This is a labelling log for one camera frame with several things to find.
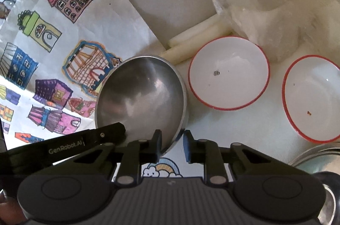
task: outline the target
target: hand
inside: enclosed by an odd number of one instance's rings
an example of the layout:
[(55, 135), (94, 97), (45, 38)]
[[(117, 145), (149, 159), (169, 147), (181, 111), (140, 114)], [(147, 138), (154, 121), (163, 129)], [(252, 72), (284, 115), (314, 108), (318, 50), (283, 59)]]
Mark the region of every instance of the hand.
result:
[(3, 192), (0, 194), (0, 220), (6, 225), (16, 225), (27, 220), (18, 201), (5, 197)]

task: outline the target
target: white bowl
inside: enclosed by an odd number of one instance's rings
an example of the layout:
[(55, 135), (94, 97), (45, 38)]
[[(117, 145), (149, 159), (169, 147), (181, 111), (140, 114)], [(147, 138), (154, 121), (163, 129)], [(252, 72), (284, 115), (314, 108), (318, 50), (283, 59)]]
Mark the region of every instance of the white bowl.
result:
[(340, 137), (340, 71), (327, 58), (307, 55), (287, 70), (282, 101), (293, 128), (314, 143)]
[(239, 37), (209, 42), (197, 52), (189, 67), (189, 85), (196, 98), (223, 111), (254, 103), (266, 90), (269, 77), (264, 52)]

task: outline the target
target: table surface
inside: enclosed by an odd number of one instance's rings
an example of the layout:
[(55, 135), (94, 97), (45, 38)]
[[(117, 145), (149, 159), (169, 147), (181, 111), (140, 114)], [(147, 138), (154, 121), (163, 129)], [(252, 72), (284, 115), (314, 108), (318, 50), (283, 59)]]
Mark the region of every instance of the table surface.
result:
[[(211, 0), (130, 0), (158, 39), (166, 41), (215, 14)], [(303, 45), (289, 59), (271, 64), (271, 79), (262, 97), (247, 108), (222, 112), (201, 104), (188, 87), (186, 61), (177, 66), (189, 94), (190, 129), (195, 138), (207, 138), (220, 146), (241, 142), (284, 162), (290, 162), (313, 146), (291, 127), (282, 106), (281, 86), (289, 65), (300, 56), (313, 53)], [(170, 151), (176, 161), (183, 153)]]

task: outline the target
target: ribbed gray surface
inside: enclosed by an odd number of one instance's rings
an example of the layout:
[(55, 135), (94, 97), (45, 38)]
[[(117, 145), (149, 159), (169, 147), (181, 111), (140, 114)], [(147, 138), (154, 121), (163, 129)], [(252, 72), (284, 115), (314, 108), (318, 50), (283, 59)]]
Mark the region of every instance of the ribbed gray surface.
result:
[[(39, 224), (29, 221), (28, 225)], [(121, 189), (112, 202), (84, 225), (269, 225), (240, 210), (227, 191), (200, 178), (144, 178)], [(308, 221), (299, 225), (320, 225)]]

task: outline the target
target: stainless steel bowl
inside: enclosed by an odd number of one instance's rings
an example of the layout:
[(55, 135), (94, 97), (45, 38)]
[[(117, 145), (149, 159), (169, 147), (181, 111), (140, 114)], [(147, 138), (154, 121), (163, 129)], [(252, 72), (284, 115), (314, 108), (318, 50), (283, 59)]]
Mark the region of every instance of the stainless steel bowl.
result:
[(108, 76), (97, 99), (96, 127), (121, 122), (126, 140), (151, 139), (162, 130), (162, 153), (181, 137), (187, 122), (187, 94), (179, 72), (156, 56), (133, 57)]
[(326, 202), (320, 214), (322, 225), (340, 224), (340, 143), (313, 147), (290, 163), (292, 166), (314, 174), (326, 190)]

